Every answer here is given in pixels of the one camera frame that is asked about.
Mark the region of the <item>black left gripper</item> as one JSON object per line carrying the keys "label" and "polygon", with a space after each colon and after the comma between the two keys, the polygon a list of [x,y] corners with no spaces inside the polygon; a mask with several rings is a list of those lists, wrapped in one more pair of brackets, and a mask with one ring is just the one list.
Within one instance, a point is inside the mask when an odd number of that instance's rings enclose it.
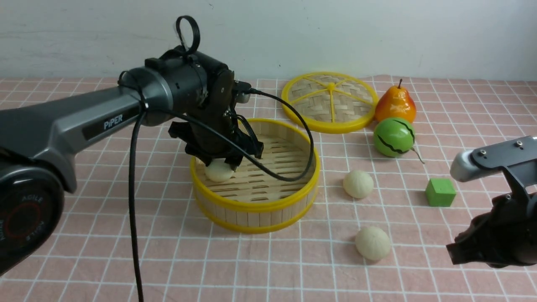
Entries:
{"label": "black left gripper", "polygon": [[[263,143],[247,120],[236,113],[232,94],[234,72],[220,69],[208,74],[208,96],[200,105],[189,109],[187,117],[193,122],[173,122],[168,134],[186,143],[185,152],[208,167],[214,159],[223,159],[235,172],[243,161],[243,153],[262,158]],[[245,132],[239,122],[246,122]]]}

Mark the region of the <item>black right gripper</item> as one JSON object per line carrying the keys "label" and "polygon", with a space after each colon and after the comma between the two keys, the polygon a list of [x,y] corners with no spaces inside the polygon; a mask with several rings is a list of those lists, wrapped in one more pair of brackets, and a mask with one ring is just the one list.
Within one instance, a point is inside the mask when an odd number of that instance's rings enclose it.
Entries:
{"label": "black right gripper", "polygon": [[485,263],[491,268],[536,264],[536,194],[517,201],[504,194],[492,199],[489,212],[446,246],[452,264]]}

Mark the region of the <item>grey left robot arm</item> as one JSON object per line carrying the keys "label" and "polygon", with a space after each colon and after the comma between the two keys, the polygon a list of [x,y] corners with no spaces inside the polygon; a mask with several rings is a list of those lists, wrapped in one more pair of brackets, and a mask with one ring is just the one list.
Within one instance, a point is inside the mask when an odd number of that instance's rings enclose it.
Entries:
{"label": "grey left robot arm", "polygon": [[6,109],[0,115],[1,273],[25,260],[59,223],[65,193],[77,188],[75,156],[135,123],[153,127],[172,119],[168,109],[199,122],[173,122],[171,138],[205,164],[225,159],[232,168],[243,155],[260,159],[263,143],[239,128],[235,105],[245,103],[249,85],[236,81],[224,63],[203,53],[179,49],[125,71],[117,86],[36,105]]}

